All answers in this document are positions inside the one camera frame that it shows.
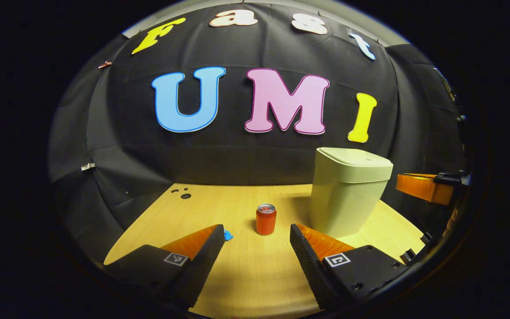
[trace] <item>letter m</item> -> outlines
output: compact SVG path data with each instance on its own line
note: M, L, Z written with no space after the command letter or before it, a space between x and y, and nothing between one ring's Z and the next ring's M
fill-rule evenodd
M263 133L273 129L269 107L282 131L290 127L299 110L300 120L294 125L296 132L318 135L326 131L322 123L323 101L330 81L306 75L290 94L276 70L252 69L247 71L247 77L253 81L253 113L245 123L247 131Z

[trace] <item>white trash can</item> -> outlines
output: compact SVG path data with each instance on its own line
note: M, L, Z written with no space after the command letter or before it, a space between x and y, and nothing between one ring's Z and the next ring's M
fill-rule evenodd
M393 164L359 149L318 148L310 198L310 222L334 238L358 232L391 177Z

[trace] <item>soda can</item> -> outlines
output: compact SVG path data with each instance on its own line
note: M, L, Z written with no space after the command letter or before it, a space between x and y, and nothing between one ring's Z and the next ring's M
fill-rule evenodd
M270 235L275 231L276 208L272 204L261 204L257 207L257 233Z

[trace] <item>blue object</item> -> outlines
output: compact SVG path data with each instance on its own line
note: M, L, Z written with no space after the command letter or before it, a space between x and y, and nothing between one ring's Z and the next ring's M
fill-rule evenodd
M191 115L178 110L178 83L184 80L184 73L169 73L154 79L151 85L156 89L158 123L177 133L193 132L210 125L218 114L219 78L224 74L225 68L220 66L194 71L194 77L200 79L200 110Z
M365 42L363 38L357 34L350 34L350 37L354 38L358 42L359 48L362 50L363 54L371 60L375 60L375 55L369 51L371 47L369 43Z
M224 230L223 236L225 237L225 241L228 241L231 238L233 238L233 235L228 230Z

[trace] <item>letter u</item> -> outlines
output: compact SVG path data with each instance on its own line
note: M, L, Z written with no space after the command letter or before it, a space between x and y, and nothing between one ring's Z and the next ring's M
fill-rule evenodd
M168 131L193 132L210 125L218 114L219 78L225 74L220 66L203 67L194 72L194 78L200 79L200 109L191 115L178 110L178 84L185 75L180 72L168 73L154 79L151 83L156 91L156 118Z

